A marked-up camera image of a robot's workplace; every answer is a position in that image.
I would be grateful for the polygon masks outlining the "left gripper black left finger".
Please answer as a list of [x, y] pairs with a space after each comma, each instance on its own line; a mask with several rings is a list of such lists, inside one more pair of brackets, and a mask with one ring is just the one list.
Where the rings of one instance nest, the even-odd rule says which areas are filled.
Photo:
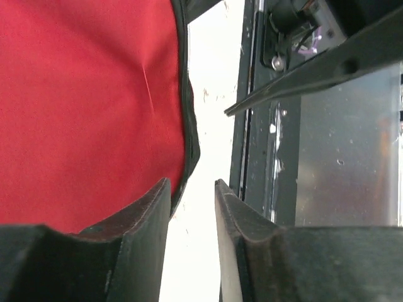
[[171, 210], [160, 180], [140, 199], [76, 235], [1, 227], [2, 301], [157, 301]]

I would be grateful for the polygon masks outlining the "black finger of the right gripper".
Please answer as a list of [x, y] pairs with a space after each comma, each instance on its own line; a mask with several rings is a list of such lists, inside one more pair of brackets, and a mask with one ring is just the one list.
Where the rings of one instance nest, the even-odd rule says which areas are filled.
[[224, 113], [234, 116], [264, 101], [329, 89], [401, 61], [402, 6], [399, 6], [339, 46], [253, 91]]

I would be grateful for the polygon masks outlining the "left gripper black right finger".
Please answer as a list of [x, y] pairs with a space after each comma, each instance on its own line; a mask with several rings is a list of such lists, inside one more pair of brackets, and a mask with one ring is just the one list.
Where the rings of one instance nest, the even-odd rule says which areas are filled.
[[224, 301], [401, 301], [399, 227], [283, 227], [215, 183]]

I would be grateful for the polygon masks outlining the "red backpack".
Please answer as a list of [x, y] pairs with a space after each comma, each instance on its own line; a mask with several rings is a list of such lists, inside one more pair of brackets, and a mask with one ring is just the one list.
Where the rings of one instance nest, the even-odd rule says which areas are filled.
[[199, 156], [184, 1], [1, 2], [1, 223], [176, 209]]

